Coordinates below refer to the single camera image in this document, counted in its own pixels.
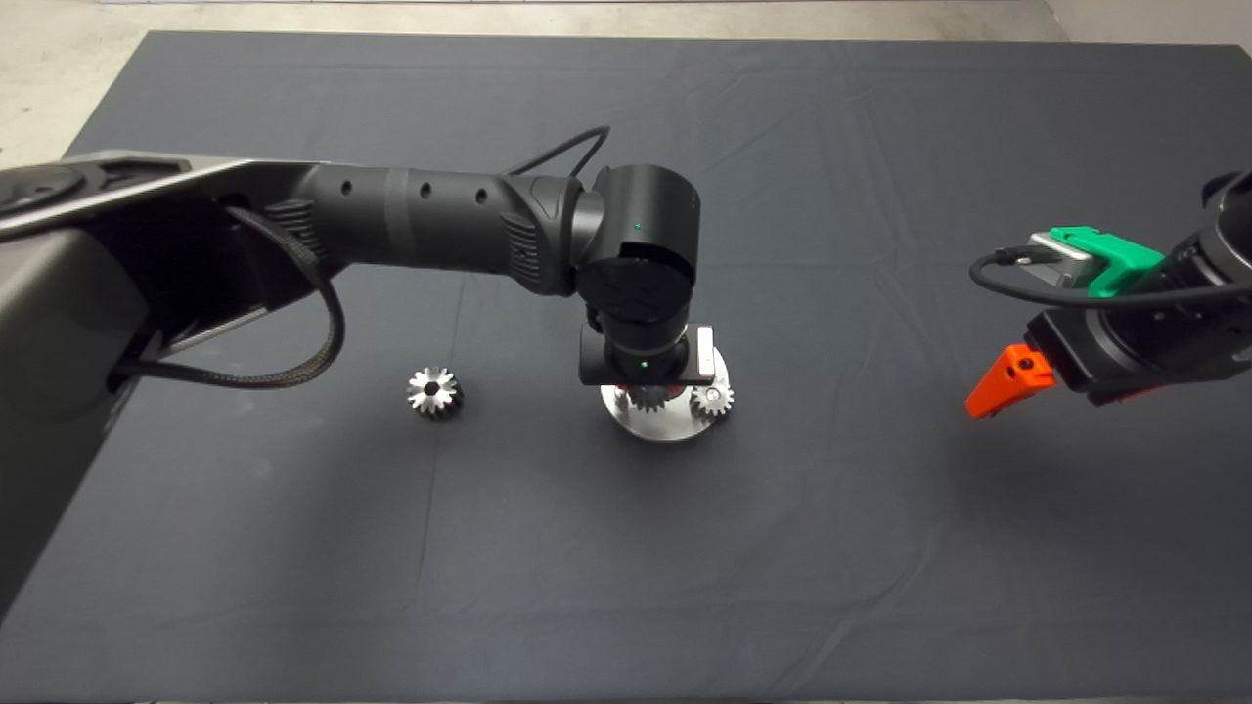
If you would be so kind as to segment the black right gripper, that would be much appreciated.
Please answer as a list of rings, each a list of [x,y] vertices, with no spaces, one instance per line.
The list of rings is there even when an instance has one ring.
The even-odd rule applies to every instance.
[[[1055,373],[1090,405],[1126,396],[1126,352],[1096,311],[1042,311],[1028,322],[1027,339],[1030,346],[1003,348],[967,395],[972,418],[992,418],[1055,387]]]

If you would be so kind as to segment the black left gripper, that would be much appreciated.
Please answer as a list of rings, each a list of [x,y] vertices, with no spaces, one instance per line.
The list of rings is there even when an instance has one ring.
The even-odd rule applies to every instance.
[[[586,386],[710,386],[717,377],[710,324],[687,324],[674,347],[652,356],[629,353],[590,324],[581,327],[578,342],[578,378]]]

